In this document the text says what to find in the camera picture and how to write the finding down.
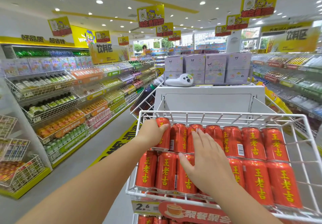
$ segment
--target yellow floor sign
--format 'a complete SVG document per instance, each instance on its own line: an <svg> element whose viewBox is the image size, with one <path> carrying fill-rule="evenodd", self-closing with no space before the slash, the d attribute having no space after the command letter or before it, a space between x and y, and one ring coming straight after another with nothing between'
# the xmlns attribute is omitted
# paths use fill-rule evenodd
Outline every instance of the yellow floor sign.
<svg viewBox="0 0 322 224"><path fill-rule="evenodd" d="M131 141L135 137L135 133L137 130L138 121L136 120L129 129L127 129L122 136L120 136L118 139L116 139L111 145L104 150L104 152L90 165L95 165L97 162L104 159L106 156L113 153L116 149L122 147L127 142Z"/></svg>

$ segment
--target hand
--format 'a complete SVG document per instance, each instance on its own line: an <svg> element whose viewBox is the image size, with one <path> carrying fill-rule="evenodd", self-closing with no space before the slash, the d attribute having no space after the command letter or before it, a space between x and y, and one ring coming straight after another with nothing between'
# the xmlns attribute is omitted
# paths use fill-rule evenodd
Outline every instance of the hand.
<svg viewBox="0 0 322 224"><path fill-rule="evenodd" d="M182 153L179 153L180 163L197 188L216 200L216 196L228 186L235 185L236 180L221 147L208 133L201 130L198 133L192 132L195 166Z"/></svg>
<svg viewBox="0 0 322 224"><path fill-rule="evenodd" d="M148 150L160 142L163 133L168 127L168 124L159 127L155 119L145 120L136 139Z"/></svg>

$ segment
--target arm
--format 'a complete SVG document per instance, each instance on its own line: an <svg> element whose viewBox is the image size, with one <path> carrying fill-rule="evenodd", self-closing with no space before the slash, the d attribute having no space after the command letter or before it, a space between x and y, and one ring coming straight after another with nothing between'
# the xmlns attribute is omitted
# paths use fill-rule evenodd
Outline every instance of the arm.
<svg viewBox="0 0 322 224"><path fill-rule="evenodd" d="M139 159L159 143L167 127L146 120L134 139L54 191L17 223L101 224Z"/></svg>
<svg viewBox="0 0 322 224"><path fill-rule="evenodd" d="M180 163L191 181L209 194L233 223L281 223L235 180L229 161L221 147L201 130L192 132L195 147L195 166L179 153Z"/></svg>

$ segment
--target boxed drink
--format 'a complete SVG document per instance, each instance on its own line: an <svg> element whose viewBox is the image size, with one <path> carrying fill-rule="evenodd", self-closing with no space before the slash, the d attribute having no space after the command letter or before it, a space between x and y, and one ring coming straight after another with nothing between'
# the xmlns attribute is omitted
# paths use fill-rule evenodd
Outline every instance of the boxed drink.
<svg viewBox="0 0 322 224"><path fill-rule="evenodd" d="M205 84L223 84L225 82L227 54L206 55Z"/></svg>
<svg viewBox="0 0 322 224"><path fill-rule="evenodd" d="M194 84L204 84L205 55L188 55L184 57L186 73L194 77Z"/></svg>
<svg viewBox="0 0 322 224"><path fill-rule="evenodd" d="M226 83L245 84L251 64L251 53L229 53L227 54L228 64Z"/></svg>
<svg viewBox="0 0 322 224"><path fill-rule="evenodd" d="M167 57L165 58L164 63L165 63L165 71L164 71L165 80L176 79L183 74L183 56Z"/></svg>

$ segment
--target aisle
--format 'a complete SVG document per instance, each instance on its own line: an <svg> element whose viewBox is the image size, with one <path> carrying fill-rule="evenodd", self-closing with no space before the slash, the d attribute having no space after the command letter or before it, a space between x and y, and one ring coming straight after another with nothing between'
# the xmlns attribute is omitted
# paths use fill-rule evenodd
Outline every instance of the aisle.
<svg viewBox="0 0 322 224"><path fill-rule="evenodd" d="M118 139L134 121L135 118L130 115L130 110L127 109L109 125L107 125L102 131L100 131L95 137L78 149L73 155L58 165L52 173L50 173L45 179L43 179L20 199L14 200L0 195L1 224L15 223L42 199L84 171L97 159L97 157L101 155L106 148L109 147L113 141ZM124 203L125 198L129 198L127 203ZM113 213L113 215L108 215L104 223L131 223L133 216L132 207L130 209L131 212L125 213L123 208L119 208L120 205L129 205L131 207L130 196L125 195L124 188L116 199L115 204L112 206L111 210L113 211L110 213ZM122 220L124 220L123 222L120 222L119 220L112 222L112 220L115 220L116 218L115 214L117 211L122 212L121 215L118 216L122 217Z"/></svg>

